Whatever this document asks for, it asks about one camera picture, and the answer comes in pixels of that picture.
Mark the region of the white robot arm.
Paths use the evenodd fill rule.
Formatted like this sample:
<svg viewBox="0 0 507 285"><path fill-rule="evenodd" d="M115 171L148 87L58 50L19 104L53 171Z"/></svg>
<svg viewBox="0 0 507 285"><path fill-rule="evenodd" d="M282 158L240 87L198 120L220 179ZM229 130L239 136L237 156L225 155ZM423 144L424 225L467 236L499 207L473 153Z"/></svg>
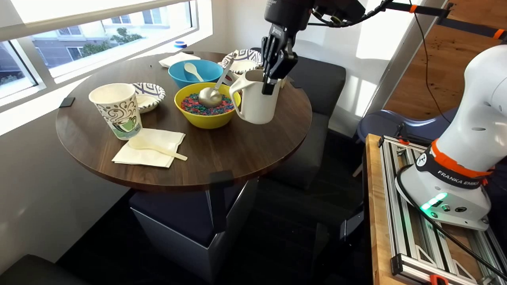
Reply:
<svg viewBox="0 0 507 285"><path fill-rule="evenodd" d="M316 17L348 27L370 16L359 0L267 0L270 23L261 41L264 95L296 65L296 33ZM484 231L491 201L483 190L492 168L507 156L507 46L475 55L464 69L464 92L454 117L418 158L399 169L396 190L426 217Z"/></svg>

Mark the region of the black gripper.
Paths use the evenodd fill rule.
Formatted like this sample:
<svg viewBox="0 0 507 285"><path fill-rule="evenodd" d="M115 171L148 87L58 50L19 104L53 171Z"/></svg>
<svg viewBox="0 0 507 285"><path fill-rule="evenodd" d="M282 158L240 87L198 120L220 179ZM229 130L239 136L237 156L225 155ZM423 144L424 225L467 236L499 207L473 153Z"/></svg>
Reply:
<svg viewBox="0 0 507 285"><path fill-rule="evenodd" d="M270 95L297 61L293 50L296 30L304 30L313 0L267 0L264 19L283 28L270 28L261 39L263 95Z"/></svg>

